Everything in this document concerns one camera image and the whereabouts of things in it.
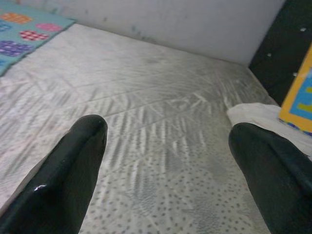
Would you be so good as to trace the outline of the grey quilted spotted mattress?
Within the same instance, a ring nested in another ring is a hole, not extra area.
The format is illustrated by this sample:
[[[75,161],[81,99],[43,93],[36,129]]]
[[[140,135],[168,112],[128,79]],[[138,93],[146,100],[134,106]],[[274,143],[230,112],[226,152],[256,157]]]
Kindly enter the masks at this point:
[[[80,117],[107,147],[79,234],[270,234],[228,145],[244,66],[74,24],[0,77],[0,207]]]

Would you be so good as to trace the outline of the yellow-edged blue children's book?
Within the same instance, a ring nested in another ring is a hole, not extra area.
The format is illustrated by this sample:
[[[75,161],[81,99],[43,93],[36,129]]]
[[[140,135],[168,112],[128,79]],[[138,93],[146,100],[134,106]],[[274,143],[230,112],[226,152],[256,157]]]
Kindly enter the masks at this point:
[[[282,104],[278,118],[312,137],[312,43]]]

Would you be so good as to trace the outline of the turquoise blanket with colourful shapes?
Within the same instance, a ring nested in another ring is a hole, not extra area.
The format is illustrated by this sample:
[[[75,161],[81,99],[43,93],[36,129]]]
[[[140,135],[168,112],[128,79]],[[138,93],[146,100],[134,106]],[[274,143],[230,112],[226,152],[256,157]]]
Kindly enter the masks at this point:
[[[0,0],[0,77],[74,23],[73,19]]]

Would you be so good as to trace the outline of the white pillow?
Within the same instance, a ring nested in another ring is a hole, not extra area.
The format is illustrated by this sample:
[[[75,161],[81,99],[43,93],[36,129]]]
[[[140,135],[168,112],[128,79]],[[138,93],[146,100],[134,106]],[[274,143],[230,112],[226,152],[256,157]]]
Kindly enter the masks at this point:
[[[278,119],[281,108],[263,103],[238,104],[227,111],[234,126],[241,122],[251,123],[263,129],[275,132],[293,143],[312,161],[312,136],[309,136]]]

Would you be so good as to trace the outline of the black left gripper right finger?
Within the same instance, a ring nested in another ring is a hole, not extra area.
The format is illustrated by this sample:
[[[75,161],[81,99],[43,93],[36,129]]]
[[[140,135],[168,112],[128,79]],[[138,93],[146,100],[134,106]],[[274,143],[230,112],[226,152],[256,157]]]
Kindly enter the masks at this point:
[[[271,234],[312,234],[312,161],[286,138],[251,123],[229,133],[230,151]]]

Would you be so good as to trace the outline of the dark wardrobe with small knobs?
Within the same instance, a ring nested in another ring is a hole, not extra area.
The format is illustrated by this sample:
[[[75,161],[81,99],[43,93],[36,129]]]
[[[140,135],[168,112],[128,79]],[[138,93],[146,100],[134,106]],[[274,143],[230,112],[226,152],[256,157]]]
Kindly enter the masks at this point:
[[[312,43],[312,0],[286,0],[249,69],[281,105]]]

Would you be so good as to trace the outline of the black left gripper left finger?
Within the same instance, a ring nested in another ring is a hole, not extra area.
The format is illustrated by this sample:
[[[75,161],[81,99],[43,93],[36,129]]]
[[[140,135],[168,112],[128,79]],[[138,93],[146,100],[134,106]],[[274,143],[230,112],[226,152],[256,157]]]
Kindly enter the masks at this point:
[[[99,115],[78,119],[0,208],[0,234],[78,234],[107,142]]]

